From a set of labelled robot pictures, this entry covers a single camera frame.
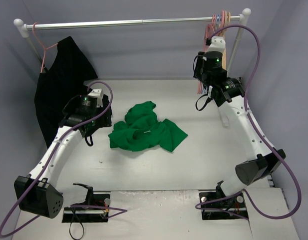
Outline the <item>green t shirt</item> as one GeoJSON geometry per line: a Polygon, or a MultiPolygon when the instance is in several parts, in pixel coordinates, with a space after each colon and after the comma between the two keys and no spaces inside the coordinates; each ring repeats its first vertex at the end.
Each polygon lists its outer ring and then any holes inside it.
{"type": "Polygon", "coordinates": [[[140,152],[159,146],[173,152],[188,134],[169,119],[159,121],[155,107],[155,103],[146,101],[130,108],[108,135],[110,148],[140,152]]]}

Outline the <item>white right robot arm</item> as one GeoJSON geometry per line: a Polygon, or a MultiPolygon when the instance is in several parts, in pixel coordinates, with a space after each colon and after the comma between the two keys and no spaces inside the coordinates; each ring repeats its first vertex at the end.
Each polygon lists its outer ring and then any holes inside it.
{"type": "Polygon", "coordinates": [[[219,51],[198,52],[193,70],[194,78],[207,91],[205,103],[214,101],[225,114],[246,154],[246,160],[236,165],[234,173],[217,186],[216,203],[226,206],[233,200],[233,194],[272,174],[281,164],[279,159],[285,159],[286,154],[283,149],[274,154],[270,150],[273,145],[265,144],[264,133],[248,105],[244,104],[242,84],[236,78],[227,77],[227,71],[222,68],[222,56],[219,51]]]}

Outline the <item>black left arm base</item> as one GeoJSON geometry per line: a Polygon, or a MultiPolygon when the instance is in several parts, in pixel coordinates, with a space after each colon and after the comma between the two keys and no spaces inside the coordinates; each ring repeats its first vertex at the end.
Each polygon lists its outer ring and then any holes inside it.
{"type": "Polygon", "coordinates": [[[94,191],[93,187],[83,183],[73,183],[75,190],[83,190],[79,202],[63,208],[62,223],[107,223],[111,203],[109,192],[94,191]]]}

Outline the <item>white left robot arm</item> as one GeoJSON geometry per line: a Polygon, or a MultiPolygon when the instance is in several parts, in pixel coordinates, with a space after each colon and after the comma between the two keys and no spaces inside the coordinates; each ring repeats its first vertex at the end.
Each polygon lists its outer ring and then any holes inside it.
{"type": "Polygon", "coordinates": [[[57,182],[76,146],[99,128],[111,125],[108,104],[108,97],[101,89],[69,100],[62,110],[56,136],[43,158],[27,176],[18,176],[14,182],[22,211],[53,219],[62,208],[71,205],[77,204],[83,210],[93,206],[90,186],[73,183],[61,188],[57,182]]]}

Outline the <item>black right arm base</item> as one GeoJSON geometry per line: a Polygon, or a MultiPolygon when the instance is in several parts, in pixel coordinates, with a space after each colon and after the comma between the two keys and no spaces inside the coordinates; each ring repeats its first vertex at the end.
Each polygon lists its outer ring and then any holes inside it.
{"type": "Polygon", "coordinates": [[[199,203],[195,208],[201,211],[202,220],[249,220],[243,193],[225,196],[221,190],[223,181],[217,183],[215,190],[199,192],[199,203]]]}

